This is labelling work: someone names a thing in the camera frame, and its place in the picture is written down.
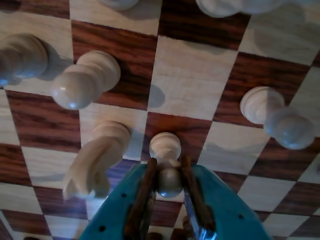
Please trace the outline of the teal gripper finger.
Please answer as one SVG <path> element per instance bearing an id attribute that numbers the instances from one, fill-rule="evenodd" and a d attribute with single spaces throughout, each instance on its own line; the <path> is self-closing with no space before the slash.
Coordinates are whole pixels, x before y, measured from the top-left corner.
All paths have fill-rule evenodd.
<path id="1" fill-rule="evenodd" d="M 181 159 L 188 240 L 270 240 L 259 216 L 217 174 Z"/>
<path id="2" fill-rule="evenodd" d="M 134 165 L 89 222 L 81 240 L 146 240 L 156 199 L 157 160 Z"/>

